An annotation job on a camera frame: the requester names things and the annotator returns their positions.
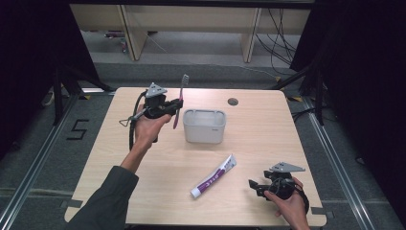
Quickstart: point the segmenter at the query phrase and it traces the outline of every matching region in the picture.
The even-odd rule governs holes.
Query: wooden table
[[[132,114],[144,88],[120,88],[107,111],[100,133],[73,195],[83,204],[102,184],[111,167],[128,153],[128,128],[119,124]],[[179,89],[168,88],[167,100]],[[235,98],[238,105],[229,105]],[[294,172],[304,183],[310,207],[322,207],[304,150],[281,91],[235,89],[184,89],[184,107],[177,129],[165,125],[158,143],[137,171],[140,181],[129,200],[127,223],[165,225],[281,226],[276,205],[258,197],[248,179],[270,184],[263,171],[284,161],[305,168]],[[193,144],[185,140],[183,111],[218,109],[227,115],[220,144]],[[237,165],[197,199],[190,191],[230,154]],[[79,208],[68,208],[70,220]],[[307,214],[310,226],[323,226],[326,216]]]

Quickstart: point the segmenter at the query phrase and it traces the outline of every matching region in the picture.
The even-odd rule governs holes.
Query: metal rail
[[[68,117],[70,111],[72,110],[78,98],[79,98],[78,95],[73,95],[69,98],[65,106],[65,112],[61,117],[59,123],[53,126],[53,128],[51,129],[47,139],[45,140],[44,144],[39,150],[35,160],[31,164],[26,175],[24,176],[24,179],[21,181],[20,185],[15,190],[7,207],[3,210],[0,218],[1,229],[11,228],[12,223],[14,222],[21,207],[24,204],[24,201],[26,200],[28,194],[30,193],[31,187],[35,183],[36,179],[39,176],[39,173],[41,172],[42,167],[44,166],[46,160],[48,159],[50,150],[54,146],[59,133],[62,131],[65,125],[66,118]]]
[[[304,107],[306,109],[313,107],[309,98],[304,98]],[[332,145],[327,132],[323,126],[320,126],[316,116],[313,113],[309,114],[310,121],[313,124],[314,129],[320,141],[325,149],[327,158],[331,164],[331,167],[334,169],[334,172],[337,176],[337,179],[343,189],[344,194],[349,202],[349,205],[354,212],[355,218],[358,221],[361,229],[373,230],[373,226],[370,214],[368,213],[367,208],[365,207],[361,197],[356,192],[349,175],[346,172],[343,164],[341,163],[340,157],[338,156],[334,146]]]

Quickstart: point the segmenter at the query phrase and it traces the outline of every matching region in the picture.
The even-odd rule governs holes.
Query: human hand
[[[144,105],[141,104],[137,109],[137,113],[141,112],[143,107]],[[140,147],[141,145],[149,149],[152,146],[152,142],[158,137],[162,126],[168,123],[170,119],[171,116],[169,114],[165,114],[157,119],[149,119],[146,116],[142,116],[135,126],[134,136],[135,142],[138,144],[137,146]]]
[[[138,107],[138,112],[143,110],[143,105]],[[135,126],[135,143],[131,151],[125,157],[121,167],[135,173],[137,172],[144,155],[151,148],[152,142],[158,137],[158,133],[165,123],[170,121],[171,116],[166,114],[157,119],[149,119],[142,116]]]
[[[301,181],[293,176],[292,178],[296,184],[301,188],[303,187]],[[292,196],[286,200],[280,199],[269,191],[265,191],[264,194],[278,206],[279,210],[275,213],[275,216],[280,217],[282,215],[295,230],[310,229],[305,216],[305,203],[296,190],[293,192]]]

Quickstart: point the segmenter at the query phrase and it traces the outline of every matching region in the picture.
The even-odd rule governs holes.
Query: small round object
[[[232,106],[235,106],[235,105],[238,104],[238,100],[235,99],[235,98],[231,98],[227,102],[228,102],[229,105],[232,105]]]

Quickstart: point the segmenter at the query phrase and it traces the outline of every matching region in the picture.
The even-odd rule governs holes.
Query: gray floor
[[[273,65],[278,72],[292,73],[285,63],[274,57],[271,63],[269,53],[258,42],[252,61],[244,63],[237,34],[152,34],[141,59],[135,62],[123,52],[119,38],[105,38],[103,32],[85,32],[83,37],[101,79],[115,87],[148,86],[151,81],[163,81],[166,87],[177,87],[181,76],[188,73],[194,78],[189,87],[262,89],[276,84],[276,77],[287,78],[270,66]],[[296,46],[299,38],[288,38]],[[281,54],[284,52],[282,48],[277,50]],[[299,81],[294,82],[286,86],[283,92],[289,97],[298,96],[299,85]],[[76,102],[11,229],[63,229],[64,201],[69,200],[76,188],[111,100],[112,96],[91,96],[88,100]],[[292,112],[305,109],[305,104],[300,102],[288,102],[288,105]],[[371,173],[354,161],[356,151],[333,111],[325,109],[323,112],[327,134],[375,229],[404,229]],[[32,124],[18,140],[21,149],[9,152],[0,162],[1,209],[7,205],[13,190],[39,152],[52,128],[53,116],[51,106],[38,111]],[[80,141],[67,140],[79,135],[71,131],[77,119],[88,120],[78,124],[78,128],[87,129],[86,134]],[[305,114],[295,124],[327,213],[327,225],[323,229],[362,229],[309,116]]]

